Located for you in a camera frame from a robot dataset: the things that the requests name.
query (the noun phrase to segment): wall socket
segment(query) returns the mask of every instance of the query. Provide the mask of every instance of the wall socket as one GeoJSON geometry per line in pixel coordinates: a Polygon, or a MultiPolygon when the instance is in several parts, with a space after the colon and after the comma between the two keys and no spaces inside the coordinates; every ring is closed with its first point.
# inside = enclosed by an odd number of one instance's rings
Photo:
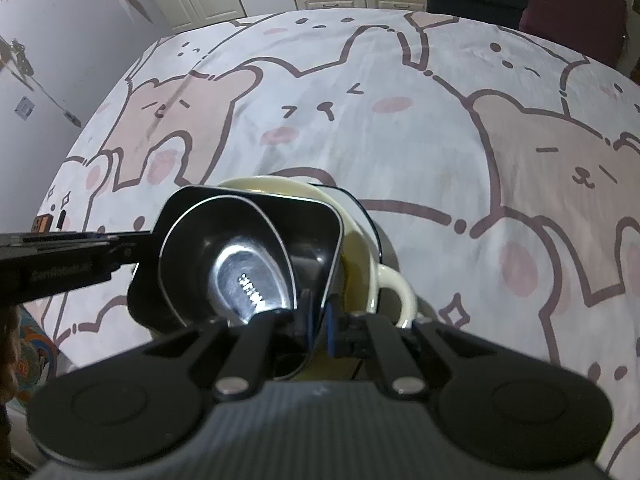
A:
{"type": "Polygon", "coordinates": [[[29,101],[26,97],[23,97],[22,99],[20,99],[17,107],[15,107],[15,113],[20,115],[20,117],[22,117],[26,121],[27,118],[31,115],[31,112],[33,112],[34,106],[35,105],[31,101],[29,101]]]}

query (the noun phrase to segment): pot handle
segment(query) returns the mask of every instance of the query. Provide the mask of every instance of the pot handle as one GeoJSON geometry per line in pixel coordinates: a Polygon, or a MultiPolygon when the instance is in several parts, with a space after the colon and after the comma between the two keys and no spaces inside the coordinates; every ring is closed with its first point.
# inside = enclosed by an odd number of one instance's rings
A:
{"type": "Polygon", "coordinates": [[[400,298],[400,317],[397,327],[408,328],[418,314],[418,301],[411,285],[397,270],[378,264],[378,288],[390,288],[400,298]]]}

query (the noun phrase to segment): black pot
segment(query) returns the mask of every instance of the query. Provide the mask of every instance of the black pot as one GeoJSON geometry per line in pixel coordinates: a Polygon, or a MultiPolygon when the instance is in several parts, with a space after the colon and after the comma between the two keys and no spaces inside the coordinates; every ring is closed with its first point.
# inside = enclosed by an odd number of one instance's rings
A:
{"type": "MultiPolygon", "coordinates": [[[[319,320],[324,311],[324,302],[332,290],[332,286],[334,283],[338,283],[335,280],[335,267],[342,243],[340,216],[327,204],[315,200],[261,192],[231,190],[221,187],[184,186],[169,197],[162,207],[153,227],[153,236],[162,244],[162,240],[165,239],[172,226],[183,216],[185,211],[209,198],[230,194],[248,199],[263,211],[273,223],[291,261],[297,294],[300,296],[305,289],[311,291],[314,319],[319,320]]],[[[212,221],[226,222],[218,218],[212,221]]],[[[189,238],[197,238],[197,236],[193,237],[193,234],[191,233],[189,238]]],[[[176,316],[161,291],[158,280],[159,249],[158,246],[151,260],[140,263],[136,267],[127,293],[127,307],[131,317],[155,335],[174,332],[183,327],[186,321],[186,319],[180,320],[176,316]]],[[[194,316],[194,322],[209,319],[213,309],[206,297],[206,292],[202,290],[202,284],[198,285],[192,282],[190,286],[193,287],[192,291],[201,287],[196,292],[197,297],[193,298],[201,308],[196,311],[193,310],[194,306],[188,306],[188,309],[191,309],[190,316],[194,316]]],[[[300,301],[301,298],[298,297],[296,306],[300,306],[300,301]]]]}
{"type": "Polygon", "coordinates": [[[160,250],[158,283],[186,326],[215,316],[238,326],[258,312],[296,308],[284,243],[242,196],[207,198],[178,218],[160,250]]]}

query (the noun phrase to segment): bed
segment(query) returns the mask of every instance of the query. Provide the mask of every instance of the bed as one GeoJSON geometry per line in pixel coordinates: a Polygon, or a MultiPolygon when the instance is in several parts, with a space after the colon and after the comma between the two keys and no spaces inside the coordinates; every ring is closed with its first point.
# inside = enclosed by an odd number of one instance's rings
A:
{"type": "MultiPolygon", "coordinates": [[[[640,88],[565,47],[425,12],[245,18],[153,44],[97,109],[41,214],[150,229],[185,184],[348,189],[424,314],[587,376],[598,464],[640,470],[640,88]]],[[[82,367],[150,339],[109,283],[27,305],[82,367]]]]}

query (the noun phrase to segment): cream mug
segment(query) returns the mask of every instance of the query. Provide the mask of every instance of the cream mug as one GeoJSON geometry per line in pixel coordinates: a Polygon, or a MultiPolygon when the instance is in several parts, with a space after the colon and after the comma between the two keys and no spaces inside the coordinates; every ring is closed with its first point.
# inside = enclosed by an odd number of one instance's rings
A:
{"type": "Polygon", "coordinates": [[[302,198],[313,198],[332,205],[342,217],[344,241],[340,259],[344,268],[344,309],[347,312],[366,310],[375,314],[378,310],[380,289],[389,288],[400,300],[400,316],[396,326],[411,326],[418,312],[414,290],[402,275],[391,267],[374,259],[367,242],[367,235],[345,208],[334,198],[316,186],[292,180],[284,176],[250,176],[221,182],[220,187],[246,191],[259,191],[302,198]]]}

